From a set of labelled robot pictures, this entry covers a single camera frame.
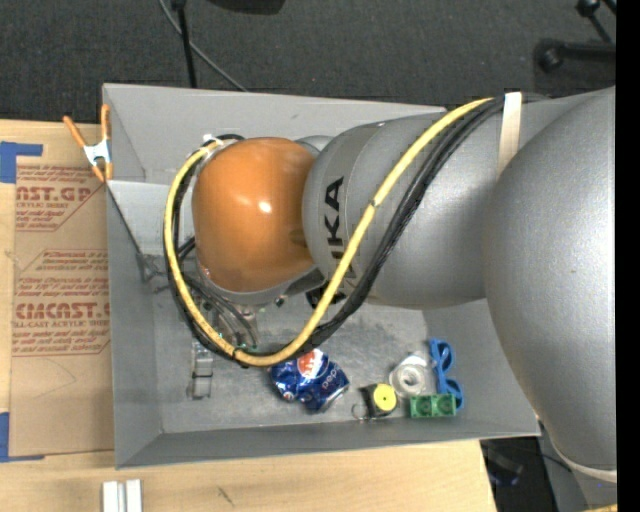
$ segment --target cardboard sheet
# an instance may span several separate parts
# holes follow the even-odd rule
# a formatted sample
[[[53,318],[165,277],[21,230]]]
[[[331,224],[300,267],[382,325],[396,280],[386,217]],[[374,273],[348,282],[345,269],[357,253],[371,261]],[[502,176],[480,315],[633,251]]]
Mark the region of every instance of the cardboard sheet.
[[[0,413],[9,409],[15,185],[0,183]]]
[[[43,145],[17,158],[9,454],[110,449],[105,187],[62,123],[0,121],[0,140]]]

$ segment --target cardboard box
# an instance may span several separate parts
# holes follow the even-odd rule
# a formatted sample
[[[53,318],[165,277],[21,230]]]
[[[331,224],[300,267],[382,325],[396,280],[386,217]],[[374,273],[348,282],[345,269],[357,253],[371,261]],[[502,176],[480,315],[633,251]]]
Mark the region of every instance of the cardboard box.
[[[111,107],[114,180],[109,182],[111,334],[116,464],[353,450],[458,439],[529,436],[535,415],[509,368],[486,300],[434,311],[363,305],[322,345],[351,381],[323,414],[282,401],[264,370],[214,359],[211,397],[191,400],[192,335],[166,277],[145,280],[140,256],[163,268],[162,218],[168,184],[204,134],[239,133],[293,140],[440,108],[266,94],[106,84]],[[189,198],[182,233],[192,232]],[[304,296],[258,313],[267,342],[291,339],[310,315]],[[456,350],[466,405],[446,421],[415,421],[398,408],[359,422],[358,388],[385,381],[428,335]]]
[[[1,121],[0,140],[42,145],[17,158],[9,454],[109,449],[105,187],[62,123]]]

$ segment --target yellow cable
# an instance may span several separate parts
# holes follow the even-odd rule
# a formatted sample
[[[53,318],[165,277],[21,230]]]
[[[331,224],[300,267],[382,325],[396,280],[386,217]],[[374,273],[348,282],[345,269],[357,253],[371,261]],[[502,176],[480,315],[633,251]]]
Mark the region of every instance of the yellow cable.
[[[274,354],[269,355],[252,355],[243,350],[237,349],[232,344],[223,339],[218,332],[209,325],[206,321],[200,310],[195,305],[191,294],[189,293],[189,288],[185,283],[182,274],[180,272],[180,267],[178,264],[178,258],[176,256],[175,247],[173,245],[173,236],[172,236],[172,218],[173,218],[173,204],[176,197],[176,193],[178,190],[179,184],[182,182],[184,176],[189,171],[189,169],[195,165],[202,156],[209,153],[213,149],[220,146],[219,142],[213,142],[206,146],[205,148],[201,148],[196,151],[184,165],[180,168],[176,177],[171,184],[171,188],[169,189],[169,196],[167,198],[167,207],[165,210],[164,216],[164,243],[167,251],[167,259],[169,263],[169,268],[174,277],[176,288],[180,296],[182,297],[185,306],[187,307],[189,313],[192,315],[194,321],[202,329],[202,331],[213,341],[218,348],[224,352],[225,354],[233,357],[239,363],[242,363],[247,366],[273,366],[282,361],[285,361],[292,357],[309,339],[313,330],[317,327],[318,323],[322,319],[323,315],[326,313],[329,308],[329,304],[333,299],[342,279],[344,278],[353,258],[356,255],[358,247],[360,246],[364,235],[373,220],[376,209],[380,204],[385,200],[393,186],[396,184],[400,176],[409,168],[411,163],[414,161],[416,156],[422,151],[429,142],[431,142],[442,130],[444,130],[447,126],[478,107],[479,105],[489,101],[490,98],[485,98],[481,100],[477,100],[467,105],[463,105],[451,112],[448,112],[443,117],[441,117],[438,121],[433,123],[419,138],[416,140],[411,147],[407,150],[407,152],[402,156],[402,158],[398,161],[398,163],[394,166],[391,172],[387,175],[380,188],[378,188],[377,192],[373,196],[373,199],[369,206],[367,206],[360,222],[358,223],[355,231],[349,243],[347,244],[347,248],[342,256],[342,259],[338,263],[338,267],[329,281],[327,288],[324,292],[324,295],[320,299],[320,302],[316,306],[313,314],[305,324],[305,326],[300,331],[300,334],[296,336],[296,338],[291,341],[288,345],[284,346],[279,351]]]

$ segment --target blue tape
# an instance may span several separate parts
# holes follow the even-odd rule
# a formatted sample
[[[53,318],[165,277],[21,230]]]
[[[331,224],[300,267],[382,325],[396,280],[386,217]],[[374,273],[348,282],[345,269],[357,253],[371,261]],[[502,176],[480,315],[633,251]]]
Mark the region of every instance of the blue tape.
[[[38,457],[9,457],[9,413],[0,413],[0,464],[19,460],[38,460]]]
[[[0,183],[16,182],[18,156],[42,156],[42,144],[18,144],[0,142]]]

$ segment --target blue soda can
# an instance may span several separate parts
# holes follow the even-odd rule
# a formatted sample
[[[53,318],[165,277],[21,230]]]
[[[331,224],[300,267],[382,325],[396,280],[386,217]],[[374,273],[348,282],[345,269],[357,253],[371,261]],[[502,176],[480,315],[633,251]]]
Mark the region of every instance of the blue soda can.
[[[313,412],[324,412],[349,387],[349,379],[337,363],[315,349],[295,361],[269,368],[269,376],[282,398],[298,400]]]

